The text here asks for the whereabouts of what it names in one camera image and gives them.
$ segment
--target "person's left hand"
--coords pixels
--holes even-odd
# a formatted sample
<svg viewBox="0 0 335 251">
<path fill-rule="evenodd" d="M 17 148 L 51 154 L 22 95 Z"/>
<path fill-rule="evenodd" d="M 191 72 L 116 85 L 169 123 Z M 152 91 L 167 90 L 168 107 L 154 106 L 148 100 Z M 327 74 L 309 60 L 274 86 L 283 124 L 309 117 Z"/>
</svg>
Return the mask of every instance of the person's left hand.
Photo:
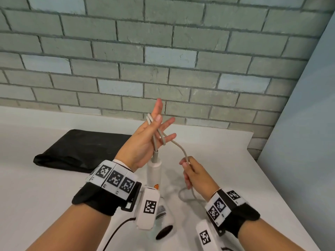
<svg viewBox="0 0 335 251">
<path fill-rule="evenodd" d="M 147 121 L 145 121 L 115 156 L 115 159 L 126 164 L 133 172 L 135 172 L 138 168 L 143 167 L 152 157 L 154 150 L 152 136 L 154 134 L 157 140 L 157 147 L 159 148 L 163 145 L 157 129 L 159 128 L 162 132 L 164 132 L 164 130 L 176 120 L 172 117 L 162 124 L 162 109 L 162 100 L 157 99 L 155 107 L 151 113 L 154 121 L 150 125 Z M 176 133 L 168 135 L 165 137 L 165 141 L 169 142 L 175 139 L 176 136 Z"/>
</svg>

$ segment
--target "wrist-mounted tracker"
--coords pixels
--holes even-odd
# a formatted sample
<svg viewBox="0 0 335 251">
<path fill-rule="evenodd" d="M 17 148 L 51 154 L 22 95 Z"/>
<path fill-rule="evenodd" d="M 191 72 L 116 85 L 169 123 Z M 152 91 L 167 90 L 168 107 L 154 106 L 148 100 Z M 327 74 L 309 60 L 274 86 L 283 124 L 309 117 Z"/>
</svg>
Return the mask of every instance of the wrist-mounted tracker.
<svg viewBox="0 0 335 251">
<path fill-rule="evenodd" d="M 219 189 L 205 206 L 207 215 L 219 236 L 225 231 L 238 236 L 246 220 L 256 221 L 260 214 L 234 190 Z"/>
<path fill-rule="evenodd" d="M 72 204 L 85 203 L 108 216 L 114 215 L 118 207 L 132 211 L 141 185 L 137 175 L 122 162 L 104 160 L 86 178 Z"/>
</svg>

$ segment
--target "white countertop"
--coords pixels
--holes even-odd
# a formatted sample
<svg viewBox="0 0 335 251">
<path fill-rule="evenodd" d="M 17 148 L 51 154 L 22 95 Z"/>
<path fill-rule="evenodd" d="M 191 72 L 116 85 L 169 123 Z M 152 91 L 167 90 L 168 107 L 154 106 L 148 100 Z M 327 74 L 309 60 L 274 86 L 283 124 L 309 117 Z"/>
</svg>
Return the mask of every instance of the white countertop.
<svg viewBox="0 0 335 251">
<path fill-rule="evenodd" d="M 73 128 L 131 134 L 141 121 L 0 107 L 0 243 L 1 250 L 25 250 L 71 204 L 87 174 L 36 166 L 32 160 Z M 196 157 L 221 187 L 241 194 L 261 217 L 306 251 L 319 251 L 316 244 L 247 152 L 250 132 L 197 126 L 173 125 L 188 155 Z M 183 157 L 174 144 L 159 151 L 163 161 L 161 193 L 175 218 L 174 234 L 162 242 L 148 240 L 147 232 L 125 224 L 109 244 L 111 250 L 202 250 L 195 225 L 205 215 L 196 203 L 179 200 L 185 184 Z M 136 172 L 145 182 L 145 167 Z M 183 195 L 191 198 L 191 192 Z M 98 250 L 131 212 L 118 210 Z M 227 246 L 238 250 L 238 241 L 225 237 Z"/>
</svg>

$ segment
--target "person's right arm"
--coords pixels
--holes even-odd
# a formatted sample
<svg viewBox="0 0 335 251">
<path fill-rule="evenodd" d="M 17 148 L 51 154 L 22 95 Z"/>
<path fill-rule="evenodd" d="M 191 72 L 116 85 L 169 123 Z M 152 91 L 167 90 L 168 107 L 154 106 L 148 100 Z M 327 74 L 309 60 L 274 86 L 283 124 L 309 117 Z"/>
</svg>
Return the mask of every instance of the person's right arm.
<svg viewBox="0 0 335 251">
<path fill-rule="evenodd" d="M 193 186 L 208 202 L 220 187 L 193 157 L 189 157 L 189 161 L 192 167 L 185 159 L 179 163 L 184 168 L 187 188 Z M 245 221 L 239 230 L 238 238 L 245 251 L 304 251 L 262 219 Z"/>
</svg>

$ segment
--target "black pouch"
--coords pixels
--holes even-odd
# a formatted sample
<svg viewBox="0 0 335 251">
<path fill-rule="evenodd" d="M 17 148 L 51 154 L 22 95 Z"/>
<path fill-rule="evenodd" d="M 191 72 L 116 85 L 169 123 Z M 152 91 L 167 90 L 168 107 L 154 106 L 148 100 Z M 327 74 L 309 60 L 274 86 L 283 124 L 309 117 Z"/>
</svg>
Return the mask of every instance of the black pouch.
<svg viewBox="0 0 335 251">
<path fill-rule="evenodd" d="M 112 161 L 131 135 L 70 130 L 44 153 L 35 156 L 38 166 L 92 172 L 102 161 Z"/>
</svg>

